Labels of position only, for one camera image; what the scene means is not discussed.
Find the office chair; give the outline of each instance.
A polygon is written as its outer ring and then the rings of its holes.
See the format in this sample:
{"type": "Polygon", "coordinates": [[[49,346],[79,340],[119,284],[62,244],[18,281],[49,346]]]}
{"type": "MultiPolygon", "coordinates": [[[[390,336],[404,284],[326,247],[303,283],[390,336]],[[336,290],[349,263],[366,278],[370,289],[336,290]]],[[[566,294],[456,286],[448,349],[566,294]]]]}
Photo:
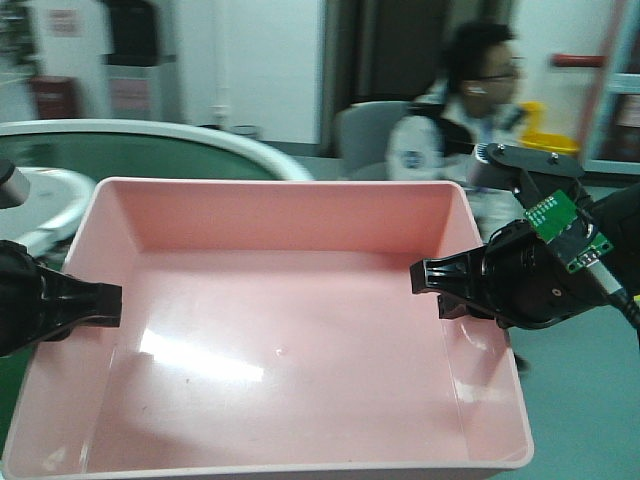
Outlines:
{"type": "Polygon", "coordinates": [[[338,152],[350,180],[387,180],[389,135],[408,111],[406,101],[354,104],[336,116],[338,152]]]}

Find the fire extinguisher box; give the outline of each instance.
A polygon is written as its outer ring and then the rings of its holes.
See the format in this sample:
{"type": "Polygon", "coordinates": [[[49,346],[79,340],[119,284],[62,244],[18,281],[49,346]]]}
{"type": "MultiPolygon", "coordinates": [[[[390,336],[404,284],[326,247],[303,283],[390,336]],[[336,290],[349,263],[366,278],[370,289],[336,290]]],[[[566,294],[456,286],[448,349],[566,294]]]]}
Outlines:
{"type": "Polygon", "coordinates": [[[78,118],[77,84],[71,77],[36,76],[29,80],[41,120],[78,118]]]}

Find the black cable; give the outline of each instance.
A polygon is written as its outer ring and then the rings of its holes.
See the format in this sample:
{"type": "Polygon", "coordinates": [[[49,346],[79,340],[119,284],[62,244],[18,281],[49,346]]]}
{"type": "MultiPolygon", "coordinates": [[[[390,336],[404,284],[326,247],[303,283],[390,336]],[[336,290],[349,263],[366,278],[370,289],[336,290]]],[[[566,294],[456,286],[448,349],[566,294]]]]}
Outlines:
{"type": "Polygon", "coordinates": [[[618,290],[608,297],[612,306],[616,307],[624,315],[624,318],[636,329],[638,336],[638,348],[640,348],[640,307],[625,290],[618,290]]]}

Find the man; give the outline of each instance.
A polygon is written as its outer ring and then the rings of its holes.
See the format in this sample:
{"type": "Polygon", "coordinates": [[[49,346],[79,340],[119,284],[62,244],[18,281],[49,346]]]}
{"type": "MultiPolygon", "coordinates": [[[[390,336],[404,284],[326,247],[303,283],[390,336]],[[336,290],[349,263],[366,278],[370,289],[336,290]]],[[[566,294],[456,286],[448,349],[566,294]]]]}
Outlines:
{"type": "MultiPolygon", "coordinates": [[[[443,54],[446,78],[419,97],[413,114],[391,133],[390,180],[446,179],[467,186],[473,160],[448,151],[448,140],[516,143],[505,113],[519,78],[512,38],[506,25],[472,22],[457,30],[443,54]]],[[[508,192],[468,187],[467,196],[484,240],[521,211],[508,192]]]]}

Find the pink plastic tray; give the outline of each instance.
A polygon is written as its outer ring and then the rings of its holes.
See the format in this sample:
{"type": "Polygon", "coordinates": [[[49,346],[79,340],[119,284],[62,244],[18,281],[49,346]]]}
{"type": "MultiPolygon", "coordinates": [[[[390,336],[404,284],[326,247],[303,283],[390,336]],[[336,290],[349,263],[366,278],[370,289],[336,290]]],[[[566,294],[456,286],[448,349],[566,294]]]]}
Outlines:
{"type": "Polygon", "coordinates": [[[446,182],[107,180],[65,270],[122,285],[122,326],[38,347],[4,474],[518,468],[533,447],[504,332],[411,294],[411,263],[478,244],[446,182]]]}

